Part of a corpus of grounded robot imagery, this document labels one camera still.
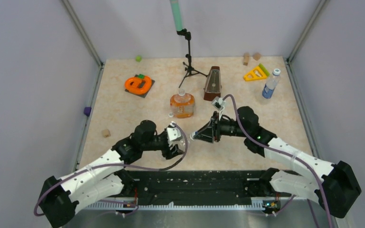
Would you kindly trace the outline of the orange clear plastic bottle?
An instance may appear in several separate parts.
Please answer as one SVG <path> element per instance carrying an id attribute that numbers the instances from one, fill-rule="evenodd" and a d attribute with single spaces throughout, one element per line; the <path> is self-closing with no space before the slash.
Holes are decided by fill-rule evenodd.
<path id="1" fill-rule="evenodd" d="M 188 118 L 194 115 L 195 98 L 192 94 L 179 89 L 177 94 L 170 98 L 171 112 L 176 118 Z"/>

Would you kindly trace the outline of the clear bottle blue cap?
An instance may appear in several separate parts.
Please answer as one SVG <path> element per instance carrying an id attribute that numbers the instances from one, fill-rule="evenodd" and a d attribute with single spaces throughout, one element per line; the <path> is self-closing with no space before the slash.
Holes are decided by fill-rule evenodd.
<path id="1" fill-rule="evenodd" d="M 174 144 L 178 145 L 179 150 L 181 152 L 185 153 L 185 148 L 186 148 L 186 146 L 188 146 L 188 147 L 190 146 L 191 141 L 190 141 L 190 139 L 185 140 L 184 138 L 182 138 L 181 140 L 175 142 Z"/>

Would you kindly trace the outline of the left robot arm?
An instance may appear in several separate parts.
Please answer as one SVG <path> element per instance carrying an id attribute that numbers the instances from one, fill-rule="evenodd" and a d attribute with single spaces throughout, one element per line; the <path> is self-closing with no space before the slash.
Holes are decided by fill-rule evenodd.
<path id="1" fill-rule="evenodd" d="M 122 177 L 125 168 L 145 171 L 167 171 L 179 164 L 188 151 L 189 138 L 176 123 L 171 122 L 161 133 L 156 124 L 143 120 L 126 138 L 119 140 L 103 155 L 68 175 L 51 176 L 44 183 L 34 207 L 36 217 L 44 216 L 51 227 L 66 225 L 79 211 L 109 196 L 128 196 L 133 183 Z M 165 168 L 134 165 L 145 151 L 160 151 L 169 160 L 179 160 Z"/>

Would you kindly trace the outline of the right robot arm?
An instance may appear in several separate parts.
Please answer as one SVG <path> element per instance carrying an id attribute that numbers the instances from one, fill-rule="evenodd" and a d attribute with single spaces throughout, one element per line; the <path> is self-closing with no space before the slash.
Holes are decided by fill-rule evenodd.
<path id="1" fill-rule="evenodd" d="M 298 150 L 259 124 L 259 117 L 248 106 L 238 108 L 233 120 L 215 111 L 210 121 L 190 137 L 208 143 L 219 142 L 223 135 L 243 137 L 251 152 L 279 162 L 295 174 L 269 168 L 259 183 L 266 196 L 275 192 L 297 195 L 318 203 L 328 204 L 331 216 L 343 219 L 362 190 L 352 167 L 339 161 L 324 161 Z"/>

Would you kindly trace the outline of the blue water bottle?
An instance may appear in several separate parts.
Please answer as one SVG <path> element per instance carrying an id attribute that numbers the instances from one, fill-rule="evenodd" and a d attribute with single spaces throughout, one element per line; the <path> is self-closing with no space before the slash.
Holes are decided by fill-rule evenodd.
<path id="1" fill-rule="evenodd" d="M 281 79 L 281 70 L 278 68 L 275 68 L 272 73 L 267 77 L 266 83 L 264 85 L 264 88 L 262 90 L 262 97 L 265 99 L 270 99 L 274 93 L 274 90 L 276 89 L 280 79 Z"/>

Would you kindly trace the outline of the brown metronome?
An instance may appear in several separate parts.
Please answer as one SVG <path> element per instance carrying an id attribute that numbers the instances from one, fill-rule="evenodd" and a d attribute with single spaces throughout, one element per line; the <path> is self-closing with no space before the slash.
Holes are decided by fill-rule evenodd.
<path id="1" fill-rule="evenodd" d="M 212 66 L 209 70 L 204 86 L 203 99 L 212 101 L 216 97 L 221 97 L 221 72 L 219 66 Z"/>

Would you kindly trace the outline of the wooden cube near left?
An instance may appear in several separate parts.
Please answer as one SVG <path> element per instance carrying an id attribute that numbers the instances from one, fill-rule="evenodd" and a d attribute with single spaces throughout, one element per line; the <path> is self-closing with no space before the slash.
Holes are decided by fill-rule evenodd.
<path id="1" fill-rule="evenodd" d="M 102 136 L 104 137 L 104 138 L 107 138 L 107 137 L 110 137 L 111 136 L 111 132 L 109 131 L 109 129 L 104 129 L 104 130 L 102 130 Z"/>

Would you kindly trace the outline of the black tripod stand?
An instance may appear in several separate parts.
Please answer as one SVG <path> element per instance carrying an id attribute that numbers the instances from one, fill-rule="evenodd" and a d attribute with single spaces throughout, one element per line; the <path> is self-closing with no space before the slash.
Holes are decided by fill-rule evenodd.
<path id="1" fill-rule="evenodd" d="M 204 74 L 201 71 L 196 70 L 193 66 L 192 66 L 192 55 L 191 55 L 191 33 L 187 30 L 187 29 L 182 29 L 180 31 L 177 31 L 177 34 L 179 36 L 183 36 L 185 38 L 185 40 L 187 41 L 188 44 L 188 53 L 185 55 L 185 57 L 188 60 L 188 63 L 183 62 L 182 64 L 185 66 L 185 76 L 183 77 L 181 83 L 179 84 L 178 88 L 181 88 L 185 79 L 190 77 L 190 76 L 194 76 L 194 75 L 203 75 L 205 77 L 208 77 L 206 74 Z"/>

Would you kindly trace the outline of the yellow triangle toy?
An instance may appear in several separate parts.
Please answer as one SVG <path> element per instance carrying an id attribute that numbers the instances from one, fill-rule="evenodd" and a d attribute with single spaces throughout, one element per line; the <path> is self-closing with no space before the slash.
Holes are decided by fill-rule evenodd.
<path id="1" fill-rule="evenodd" d="M 244 81 L 256 81 L 256 80 L 263 80 L 266 79 L 266 75 L 264 72 L 260 69 L 259 66 L 255 67 L 251 71 L 249 71 L 247 74 L 243 76 Z"/>

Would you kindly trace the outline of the green stick toy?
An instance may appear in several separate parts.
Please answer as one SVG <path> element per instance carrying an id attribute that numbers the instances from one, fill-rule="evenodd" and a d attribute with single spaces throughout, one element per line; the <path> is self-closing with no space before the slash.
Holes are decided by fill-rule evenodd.
<path id="1" fill-rule="evenodd" d="M 268 77 L 270 75 L 269 71 L 265 68 L 265 66 L 262 63 L 259 64 L 259 67 L 264 72 L 266 77 Z"/>

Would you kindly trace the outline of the left wooden block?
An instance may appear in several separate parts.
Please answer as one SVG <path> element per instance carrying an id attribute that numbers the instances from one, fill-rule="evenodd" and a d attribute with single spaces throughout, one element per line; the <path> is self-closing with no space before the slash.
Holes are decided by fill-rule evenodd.
<path id="1" fill-rule="evenodd" d="M 249 52 L 246 52 L 243 55 L 243 62 L 242 63 L 243 63 L 244 66 L 247 66 L 249 64 L 249 61 L 250 61 L 250 54 L 249 54 Z"/>

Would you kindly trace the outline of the wooden block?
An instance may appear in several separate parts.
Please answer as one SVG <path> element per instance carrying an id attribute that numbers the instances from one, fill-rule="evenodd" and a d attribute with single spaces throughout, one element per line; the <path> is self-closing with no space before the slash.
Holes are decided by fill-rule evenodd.
<path id="1" fill-rule="evenodd" d="M 250 54 L 249 54 L 249 52 L 246 52 L 243 55 L 243 62 L 242 63 L 243 63 L 244 66 L 247 66 L 249 64 L 249 61 L 250 61 Z"/>
<path id="2" fill-rule="evenodd" d="M 261 53 L 256 52 L 256 53 L 254 53 L 254 55 L 253 55 L 252 57 L 253 57 L 253 59 L 254 59 L 255 61 L 259 61 L 259 60 L 260 60 L 260 58 L 262 57 L 262 55 L 261 55 Z"/>

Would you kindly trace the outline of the purple block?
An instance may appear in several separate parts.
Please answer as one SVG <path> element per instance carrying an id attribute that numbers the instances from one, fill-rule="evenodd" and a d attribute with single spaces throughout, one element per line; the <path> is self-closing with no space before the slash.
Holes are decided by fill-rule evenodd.
<path id="1" fill-rule="evenodd" d="M 83 110 L 83 114 L 87 117 L 90 117 L 91 112 L 92 112 L 92 107 L 90 107 L 90 106 L 85 107 Z"/>

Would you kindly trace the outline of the right wooden block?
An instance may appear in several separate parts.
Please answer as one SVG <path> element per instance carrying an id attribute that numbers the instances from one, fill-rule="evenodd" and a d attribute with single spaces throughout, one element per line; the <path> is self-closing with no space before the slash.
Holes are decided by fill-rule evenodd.
<path id="1" fill-rule="evenodd" d="M 252 57 L 253 57 L 253 59 L 254 59 L 255 61 L 259 61 L 259 60 L 260 60 L 260 58 L 262 57 L 262 55 L 261 55 L 261 53 L 256 52 L 256 53 L 254 53 L 254 55 L 253 55 Z"/>

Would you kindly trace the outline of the small green cube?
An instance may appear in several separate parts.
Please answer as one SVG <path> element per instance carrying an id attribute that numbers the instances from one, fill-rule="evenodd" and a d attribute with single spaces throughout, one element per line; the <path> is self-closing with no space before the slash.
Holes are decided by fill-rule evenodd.
<path id="1" fill-rule="evenodd" d="M 136 62 L 141 62 L 141 61 L 142 61 L 142 56 L 141 56 L 141 55 L 137 55 L 137 56 L 135 57 L 135 61 L 136 61 Z"/>

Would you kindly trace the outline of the green foam microphone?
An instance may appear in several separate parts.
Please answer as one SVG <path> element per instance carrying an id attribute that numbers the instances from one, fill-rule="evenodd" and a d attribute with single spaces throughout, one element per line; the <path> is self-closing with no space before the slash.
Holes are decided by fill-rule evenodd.
<path id="1" fill-rule="evenodd" d="M 181 16 L 179 1 L 170 0 L 170 5 L 171 5 L 171 9 L 172 9 L 172 14 L 173 14 L 175 30 L 177 32 L 181 32 L 184 29 L 184 27 L 183 27 L 183 20 L 182 20 L 182 16 Z"/>

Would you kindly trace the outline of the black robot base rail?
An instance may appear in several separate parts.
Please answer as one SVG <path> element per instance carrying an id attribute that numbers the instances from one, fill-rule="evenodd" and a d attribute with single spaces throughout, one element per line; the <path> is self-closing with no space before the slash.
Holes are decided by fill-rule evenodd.
<path id="1" fill-rule="evenodd" d="M 120 212 L 252 210 L 274 214 L 295 196 L 276 192 L 266 171 L 123 171 L 121 193 L 98 203 Z"/>

